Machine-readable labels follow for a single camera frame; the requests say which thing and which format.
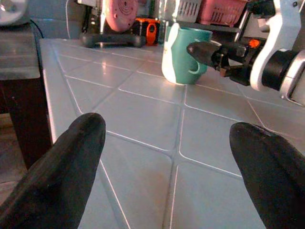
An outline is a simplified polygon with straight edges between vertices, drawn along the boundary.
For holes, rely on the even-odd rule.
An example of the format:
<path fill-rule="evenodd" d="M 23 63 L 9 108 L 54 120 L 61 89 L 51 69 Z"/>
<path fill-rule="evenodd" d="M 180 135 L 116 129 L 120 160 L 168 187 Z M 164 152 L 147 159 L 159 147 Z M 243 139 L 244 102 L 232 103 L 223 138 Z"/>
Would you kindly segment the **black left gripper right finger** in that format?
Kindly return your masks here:
<path fill-rule="evenodd" d="M 246 190 L 268 229 L 305 227 L 305 157 L 285 138 L 257 125 L 231 126 L 230 148 Z"/>

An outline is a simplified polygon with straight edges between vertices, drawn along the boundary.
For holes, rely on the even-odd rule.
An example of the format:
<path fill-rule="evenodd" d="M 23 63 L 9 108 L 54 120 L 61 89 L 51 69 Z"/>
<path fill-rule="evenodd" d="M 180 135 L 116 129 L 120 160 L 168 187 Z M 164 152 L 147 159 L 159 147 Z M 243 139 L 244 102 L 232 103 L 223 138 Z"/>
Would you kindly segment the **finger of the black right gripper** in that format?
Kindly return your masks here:
<path fill-rule="evenodd" d="M 214 67 L 214 53 L 221 48 L 221 45 L 214 42 L 192 42 L 186 50 L 199 63 Z"/>

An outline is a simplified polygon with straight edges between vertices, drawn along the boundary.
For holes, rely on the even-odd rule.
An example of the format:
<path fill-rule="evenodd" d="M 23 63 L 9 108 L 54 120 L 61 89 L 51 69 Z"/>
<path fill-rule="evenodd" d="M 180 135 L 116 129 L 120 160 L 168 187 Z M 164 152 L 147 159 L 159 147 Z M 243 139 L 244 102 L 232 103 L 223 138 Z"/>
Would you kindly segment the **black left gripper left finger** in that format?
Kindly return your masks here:
<path fill-rule="evenodd" d="M 36 161 L 0 207 L 3 229 L 76 229 L 83 216 L 105 143 L 97 113 L 75 119 Z"/>

